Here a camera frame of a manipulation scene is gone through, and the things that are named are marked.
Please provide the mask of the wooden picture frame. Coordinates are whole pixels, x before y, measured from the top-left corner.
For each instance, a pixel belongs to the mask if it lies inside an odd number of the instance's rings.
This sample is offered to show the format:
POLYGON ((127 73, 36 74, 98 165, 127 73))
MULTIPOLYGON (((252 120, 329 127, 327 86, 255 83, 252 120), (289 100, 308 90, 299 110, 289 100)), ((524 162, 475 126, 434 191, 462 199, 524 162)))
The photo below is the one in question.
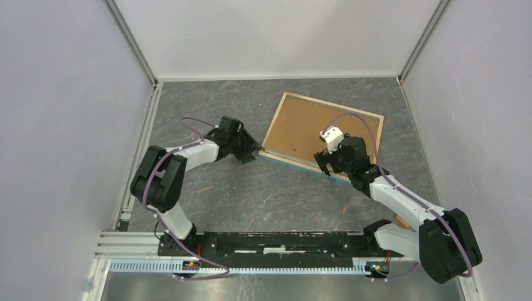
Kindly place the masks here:
POLYGON ((314 154, 327 149, 321 132, 334 126, 344 134, 361 137, 374 164, 384 121, 384 116, 376 113, 284 92, 260 155, 323 175, 314 154))

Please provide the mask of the brown cardboard backing board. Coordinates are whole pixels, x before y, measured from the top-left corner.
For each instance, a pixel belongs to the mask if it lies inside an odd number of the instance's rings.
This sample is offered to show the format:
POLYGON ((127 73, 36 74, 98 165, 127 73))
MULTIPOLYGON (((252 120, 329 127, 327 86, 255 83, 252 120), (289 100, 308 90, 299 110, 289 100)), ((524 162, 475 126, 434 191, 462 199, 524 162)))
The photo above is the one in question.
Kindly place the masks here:
POLYGON ((314 154, 326 148, 320 132, 332 119, 347 112, 361 116, 368 123, 379 145, 384 116, 285 92, 262 142, 264 152, 285 162, 298 162, 317 169, 314 154))

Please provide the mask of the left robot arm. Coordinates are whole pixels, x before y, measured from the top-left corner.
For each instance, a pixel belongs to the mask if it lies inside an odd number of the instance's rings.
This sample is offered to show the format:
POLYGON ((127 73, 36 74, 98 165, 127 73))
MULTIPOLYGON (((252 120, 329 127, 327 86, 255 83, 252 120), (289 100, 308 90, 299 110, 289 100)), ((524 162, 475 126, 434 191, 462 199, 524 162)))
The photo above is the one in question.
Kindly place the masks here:
POLYGON ((164 226, 181 255, 197 247, 196 227, 186 217, 179 198, 186 172, 233 155, 242 164, 256 159, 263 147, 243 123, 227 115, 198 140, 178 147, 151 145, 130 184, 130 193, 164 226))

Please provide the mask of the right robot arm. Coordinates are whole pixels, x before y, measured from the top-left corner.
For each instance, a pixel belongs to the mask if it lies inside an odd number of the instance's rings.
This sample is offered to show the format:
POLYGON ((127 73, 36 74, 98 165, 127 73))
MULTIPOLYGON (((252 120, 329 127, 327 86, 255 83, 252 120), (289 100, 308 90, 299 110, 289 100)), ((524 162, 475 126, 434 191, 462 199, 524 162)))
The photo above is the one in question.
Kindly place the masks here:
POLYGON ((320 139, 326 148, 314 158, 324 175, 347 175, 352 187, 401 216, 413 229, 408 232, 388 221, 370 225, 370 233, 362 239, 367 254, 390 250, 410 257, 437 283, 473 275, 482 253, 465 212, 444 209, 401 185, 386 169, 371 163, 361 137, 321 134, 320 139))

